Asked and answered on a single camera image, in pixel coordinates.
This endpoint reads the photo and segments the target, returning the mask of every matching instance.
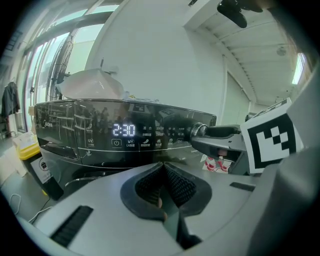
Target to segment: ceiling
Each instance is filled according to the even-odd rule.
[[[272,105],[290,97],[295,55],[289,50],[284,31],[268,11],[244,11],[247,27],[240,28],[220,13],[208,18],[199,29],[207,30],[218,38],[235,57],[246,74],[256,102]],[[283,48],[284,56],[277,54]]]

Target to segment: digital display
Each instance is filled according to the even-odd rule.
[[[120,125],[115,123],[113,125],[112,134],[114,136],[133,137],[135,136],[136,127],[133,124]]]

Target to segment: floor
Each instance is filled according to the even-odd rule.
[[[12,145],[12,140],[10,138],[1,140],[0,157],[3,156],[4,151],[12,147]],[[44,209],[56,204],[54,200],[43,193],[41,187],[30,173],[21,177],[16,170],[13,170],[12,174],[1,185],[0,190],[8,202],[13,194],[21,196],[20,204],[20,198],[16,195],[12,196],[10,206],[13,212],[18,211],[17,215],[27,221],[32,219],[42,208]]]

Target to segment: hanging clothes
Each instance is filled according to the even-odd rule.
[[[2,96],[2,111],[1,116],[7,118],[9,115],[15,114],[19,111],[19,97],[18,89],[15,82],[10,82],[4,88]]]

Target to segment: white label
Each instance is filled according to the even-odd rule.
[[[31,166],[42,184],[47,182],[51,178],[51,173],[43,157],[39,157],[38,159],[31,162]]]

